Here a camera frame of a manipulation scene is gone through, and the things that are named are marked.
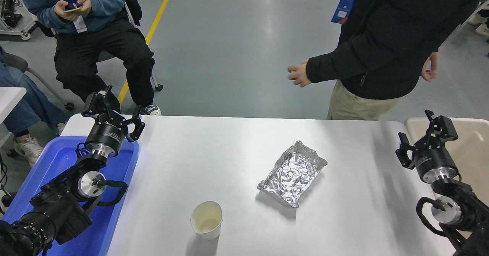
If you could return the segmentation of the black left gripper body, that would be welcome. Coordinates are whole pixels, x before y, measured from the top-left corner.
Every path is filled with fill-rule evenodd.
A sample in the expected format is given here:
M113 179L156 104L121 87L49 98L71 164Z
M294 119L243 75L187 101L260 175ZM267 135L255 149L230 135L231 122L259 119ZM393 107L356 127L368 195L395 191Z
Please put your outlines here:
M84 147L88 150L119 152L123 141L124 134L121 129L106 122L96 122L87 136Z

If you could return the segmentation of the seated person's right hand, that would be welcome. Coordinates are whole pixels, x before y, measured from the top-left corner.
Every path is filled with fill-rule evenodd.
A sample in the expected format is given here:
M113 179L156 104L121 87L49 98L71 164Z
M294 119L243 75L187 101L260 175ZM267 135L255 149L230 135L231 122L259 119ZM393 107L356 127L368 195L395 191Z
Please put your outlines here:
M71 22L77 21L79 15L75 12L65 13L66 6L68 6L68 2L60 0L55 4L53 10L55 14L62 20Z

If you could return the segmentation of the standing person's left hand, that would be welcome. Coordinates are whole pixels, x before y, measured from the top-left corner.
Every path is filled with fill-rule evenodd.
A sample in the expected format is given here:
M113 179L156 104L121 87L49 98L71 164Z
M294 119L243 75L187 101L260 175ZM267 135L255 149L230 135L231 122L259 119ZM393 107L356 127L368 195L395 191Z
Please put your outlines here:
M438 76L439 52L433 51L423 64L420 76L427 82L431 82Z

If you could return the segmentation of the standing person's right hand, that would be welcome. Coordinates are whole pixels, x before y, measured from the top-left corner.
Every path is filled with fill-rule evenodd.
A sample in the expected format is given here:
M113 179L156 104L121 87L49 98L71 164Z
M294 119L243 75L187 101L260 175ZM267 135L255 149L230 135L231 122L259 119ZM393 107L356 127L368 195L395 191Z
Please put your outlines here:
M312 81L309 80L307 76L307 63L307 60L303 60L300 64L292 65L287 68L288 80L291 80L293 85L306 87L312 84Z

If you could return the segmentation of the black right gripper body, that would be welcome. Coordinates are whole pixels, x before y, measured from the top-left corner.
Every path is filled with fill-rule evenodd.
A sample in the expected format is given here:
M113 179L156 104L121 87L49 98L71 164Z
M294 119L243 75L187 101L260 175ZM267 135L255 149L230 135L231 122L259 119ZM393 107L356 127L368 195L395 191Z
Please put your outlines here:
M419 150L412 153L412 161L420 177L455 177L458 168L445 147Z

